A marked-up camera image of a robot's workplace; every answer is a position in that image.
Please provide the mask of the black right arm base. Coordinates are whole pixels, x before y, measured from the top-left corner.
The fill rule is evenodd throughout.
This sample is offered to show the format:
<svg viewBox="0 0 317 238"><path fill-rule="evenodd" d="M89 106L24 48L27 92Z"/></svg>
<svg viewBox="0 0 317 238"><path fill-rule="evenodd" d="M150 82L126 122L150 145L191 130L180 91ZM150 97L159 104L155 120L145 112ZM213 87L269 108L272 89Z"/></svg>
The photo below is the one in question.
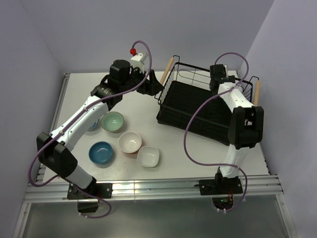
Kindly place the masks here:
<svg viewBox="0 0 317 238"><path fill-rule="evenodd" d="M242 194L243 188L239 178L224 178L222 181L216 179L199 180L200 195L229 195Z"/></svg>

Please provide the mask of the pale green ceramic bowl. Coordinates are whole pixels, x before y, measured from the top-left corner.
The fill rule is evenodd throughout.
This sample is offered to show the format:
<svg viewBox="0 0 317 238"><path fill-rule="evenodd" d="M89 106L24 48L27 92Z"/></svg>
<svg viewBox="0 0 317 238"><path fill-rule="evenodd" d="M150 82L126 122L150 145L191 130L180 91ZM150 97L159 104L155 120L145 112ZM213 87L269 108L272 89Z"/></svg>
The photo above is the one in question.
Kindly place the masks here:
<svg viewBox="0 0 317 238"><path fill-rule="evenodd" d="M101 126L108 132L116 132L122 128L124 117L119 112L108 112L101 119Z"/></svg>

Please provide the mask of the blue white patterned bowl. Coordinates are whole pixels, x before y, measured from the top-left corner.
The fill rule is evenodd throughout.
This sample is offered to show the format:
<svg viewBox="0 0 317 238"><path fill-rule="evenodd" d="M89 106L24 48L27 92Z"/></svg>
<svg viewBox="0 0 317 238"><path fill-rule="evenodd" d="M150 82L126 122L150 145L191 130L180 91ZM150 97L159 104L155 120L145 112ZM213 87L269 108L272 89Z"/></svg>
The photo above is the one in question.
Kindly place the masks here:
<svg viewBox="0 0 317 238"><path fill-rule="evenodd" d="M97 128L98 124L99 124L99 119L96 120L96 121L89 127L88 131L93 131L93 130L95 130L95 129Z"/></svg>

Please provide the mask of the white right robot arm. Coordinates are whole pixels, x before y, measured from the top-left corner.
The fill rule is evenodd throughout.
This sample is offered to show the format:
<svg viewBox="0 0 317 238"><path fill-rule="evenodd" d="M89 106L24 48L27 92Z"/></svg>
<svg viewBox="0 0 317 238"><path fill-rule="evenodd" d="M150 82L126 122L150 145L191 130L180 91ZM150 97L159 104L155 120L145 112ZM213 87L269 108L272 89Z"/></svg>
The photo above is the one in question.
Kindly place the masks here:
<svg viewBox="0 0 317 238"><path fill-rule="evenodd" d="M210 90L226 103L231 111L228 129L229 149L225 165L219 167L222 177L214 181L219 193L226 193L232 186L231 180L239 176L249 151L263 138L264 110L250 103L240 92L235 76L228 76L222 64L210 66Z"/></svg>

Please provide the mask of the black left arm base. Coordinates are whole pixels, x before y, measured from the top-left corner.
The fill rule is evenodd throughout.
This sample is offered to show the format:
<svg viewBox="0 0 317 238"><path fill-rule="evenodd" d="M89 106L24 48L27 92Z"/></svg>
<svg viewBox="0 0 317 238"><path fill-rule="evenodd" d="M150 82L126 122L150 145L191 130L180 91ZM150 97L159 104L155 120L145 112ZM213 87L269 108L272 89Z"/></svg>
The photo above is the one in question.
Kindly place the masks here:
<svg viewBox="0 0 317 238"><path fill-rule="evenodd" d="M67 200L77 200L77 210L80 213L95 213L101 199L110 199L112 196L112 183L96 183L92 187L81 189L75 185L69 185Z"/></svg>

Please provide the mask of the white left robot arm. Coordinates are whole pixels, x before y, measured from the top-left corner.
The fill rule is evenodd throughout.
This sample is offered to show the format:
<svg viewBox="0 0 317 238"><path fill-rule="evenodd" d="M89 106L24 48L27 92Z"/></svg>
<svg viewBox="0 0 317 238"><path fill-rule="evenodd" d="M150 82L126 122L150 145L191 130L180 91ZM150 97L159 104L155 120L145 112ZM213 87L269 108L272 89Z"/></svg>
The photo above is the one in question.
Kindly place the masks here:
<svg viewBox="0 0 317 238"><path fill-rule="evenodd" d="M155 96L163 90L153 69L145 71L142 63L117 59L106 75L90 93L84 105L59 128L37 137L38 159L59 177L76 185L79 193L91 198L97 193L96 179L82 169L71 151L89 127L108 113L123 94L137 91Z"/></svg>

